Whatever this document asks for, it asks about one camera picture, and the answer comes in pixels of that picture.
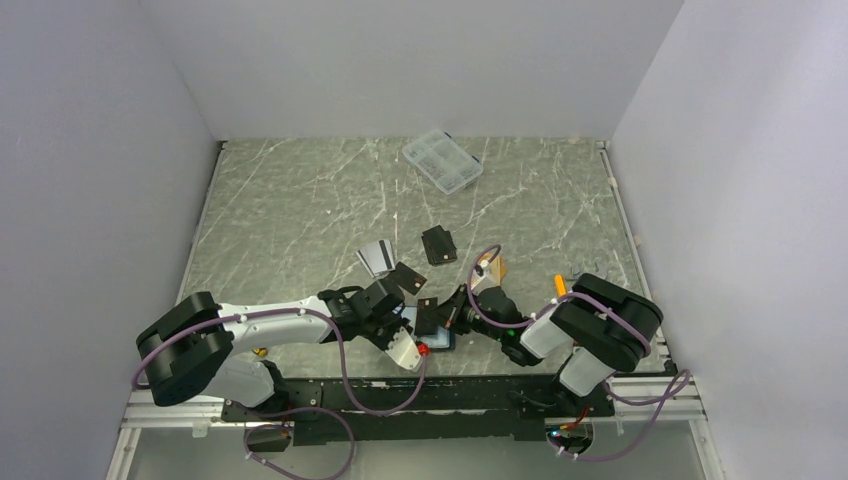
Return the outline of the blue leather card holder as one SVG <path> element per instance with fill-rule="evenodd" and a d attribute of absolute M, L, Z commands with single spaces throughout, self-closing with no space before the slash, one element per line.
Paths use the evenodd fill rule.
<path fill-rule="evenodd" d="M 448 352 L 455 349 L 455 335 L 426 317 L 418 322 L 418 309 L 416 307 L 404 305 L 398 307 L 396 313 L 406 322 L 407 329 L 413 339 L 425 344 L 430 350 Z"/>

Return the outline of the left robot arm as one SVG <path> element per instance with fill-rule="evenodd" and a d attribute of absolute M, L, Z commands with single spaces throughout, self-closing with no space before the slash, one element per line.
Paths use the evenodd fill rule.
<path fill-rule="evenodd" d="M 149 390 L 160 407 L 206 395 L 272 420 L 288 402 L 282 374 L 273 362 L 247 360 L 246 353 L 286 344 L 342 347 L 364 338 L 399 367 L 416 371 L 424 354 L 401 315 L 403 303 L 403 291 L 388 280 L 266 305 L 219 303 L 210 292 L 197 292 L 137 337 L 141 365 L 132 384 Z"/>

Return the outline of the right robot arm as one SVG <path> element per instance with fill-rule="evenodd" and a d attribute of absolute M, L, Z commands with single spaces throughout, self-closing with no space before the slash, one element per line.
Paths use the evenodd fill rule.
<path fill-rule="evenodd" d="M 461 286 L 435 310 L 439 326 L 493 339 L 520 366 L 535 366 L 562 349 L 566 357 L 550 392 L 564 415 L 578 413 L 610 376 L 634 372 L 651 353 L 663 319 L 652 301 L 594 274 L 581 275 L 570 291 L 532 316 L 523 315 L 499 286 L 478 293 Z"/>

